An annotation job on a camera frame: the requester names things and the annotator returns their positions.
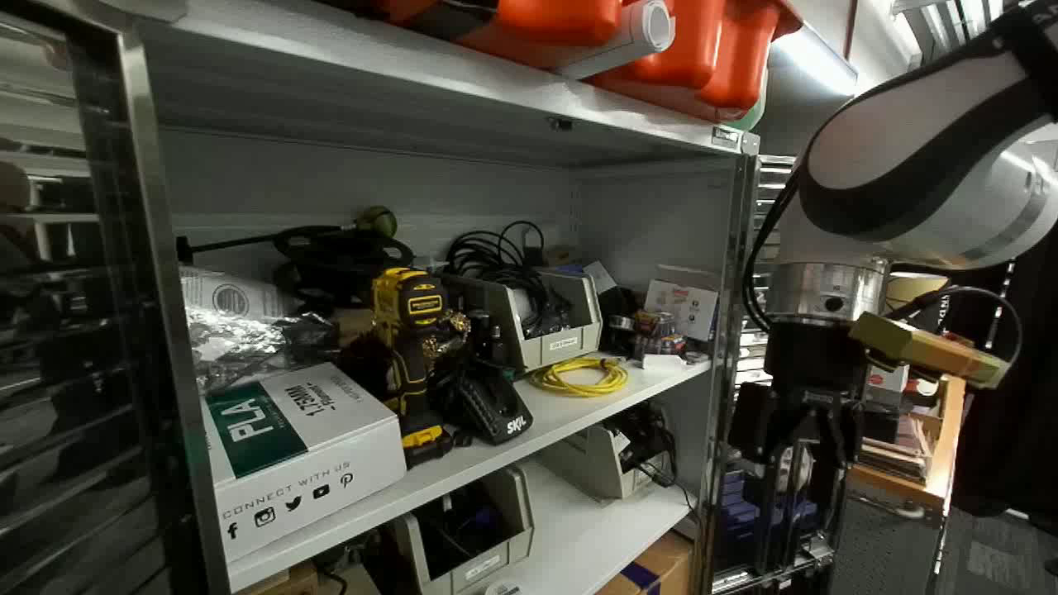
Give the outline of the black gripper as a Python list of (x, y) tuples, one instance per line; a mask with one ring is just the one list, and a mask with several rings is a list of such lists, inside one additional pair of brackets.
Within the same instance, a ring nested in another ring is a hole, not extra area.
[[(843, 325), (778, 322), (766, 336), (764, 369), (770, 386), (791, 403), (854, 403), (867, 380), (867, 348)], [(859, 454), (859, 419), (854, 405), (829, 405), (827, 461), (843, 468)], [(778, 450), (778, 527), (770, 530), (770, 564), (793, 560), (800, 467), (809, 442), (809, 414), (800, 414)]]

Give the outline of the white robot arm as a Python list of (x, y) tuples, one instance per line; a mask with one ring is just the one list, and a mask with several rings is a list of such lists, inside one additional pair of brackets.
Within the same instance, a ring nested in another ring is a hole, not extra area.
[(809, 135), (761, 234), (770, 393), (845, 467), (875, 361), (994, 391), (1021, 361), (887, 311), (897, 269), (951, 277), (1005, 263), (1056, 229), (1058, 0), (1014, 0), (980, 35), (843, 101)]

